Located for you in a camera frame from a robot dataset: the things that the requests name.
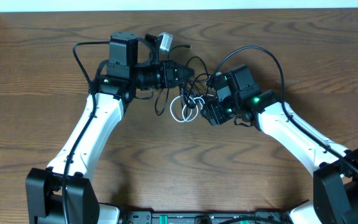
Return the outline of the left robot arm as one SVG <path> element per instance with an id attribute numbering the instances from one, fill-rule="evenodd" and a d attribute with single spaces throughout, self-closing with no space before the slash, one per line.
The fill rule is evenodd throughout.
<path id="1" fill-rule="evenodd" d="M 60 152 L 44 169 L 33 168 L 26 180 L 31 223 L 124 223 L 120 209 L 101 203 L 92 179 L 106 142 L 138 90 L 171 89 L 194 75 L 169 53 L 173 36 L 139 37 L 115 32 L 109 57 L 94 78 L 87 78 L 88 97 L 81 118 Z"/>

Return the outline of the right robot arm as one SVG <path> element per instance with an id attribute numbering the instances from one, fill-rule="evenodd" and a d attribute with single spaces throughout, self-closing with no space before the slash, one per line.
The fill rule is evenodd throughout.
<path id="1" fill-rule="evenodd" d="M 218 72 L 206 82 L 201 114 L 213 126 L 241 120 L 271 136 L 313 178 L 313 199 L 287 212 L 288 223 L 358 223 L 358 148 L 338 144 L 300 118 L 275 92 L 262 92 L 247 66 Z"/>

